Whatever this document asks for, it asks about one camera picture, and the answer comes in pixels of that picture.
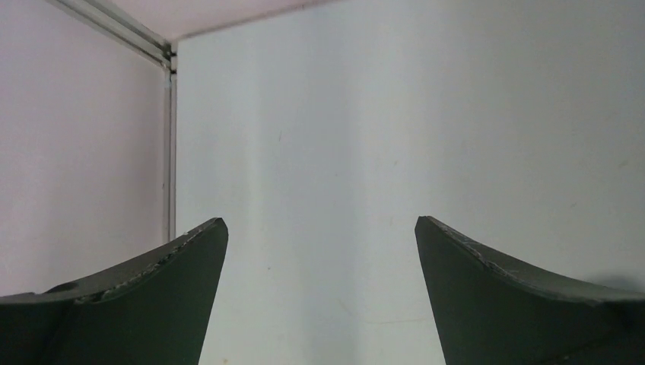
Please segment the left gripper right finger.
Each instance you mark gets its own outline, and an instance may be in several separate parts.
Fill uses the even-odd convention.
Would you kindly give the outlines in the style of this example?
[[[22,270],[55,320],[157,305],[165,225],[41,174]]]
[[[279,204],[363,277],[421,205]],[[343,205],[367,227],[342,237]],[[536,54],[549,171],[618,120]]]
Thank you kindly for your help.
[[[448,364],[642,364],[644,295],[556,274],[434,217],[415,226]]]

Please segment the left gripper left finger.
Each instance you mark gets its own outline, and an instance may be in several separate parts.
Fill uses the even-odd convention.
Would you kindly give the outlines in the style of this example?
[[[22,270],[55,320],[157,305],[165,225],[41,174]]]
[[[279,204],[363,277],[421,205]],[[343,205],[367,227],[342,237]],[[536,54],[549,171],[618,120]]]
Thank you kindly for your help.
[[[197,364],[227,251],[212,218],[149,252],[1,299],[3,364]]]

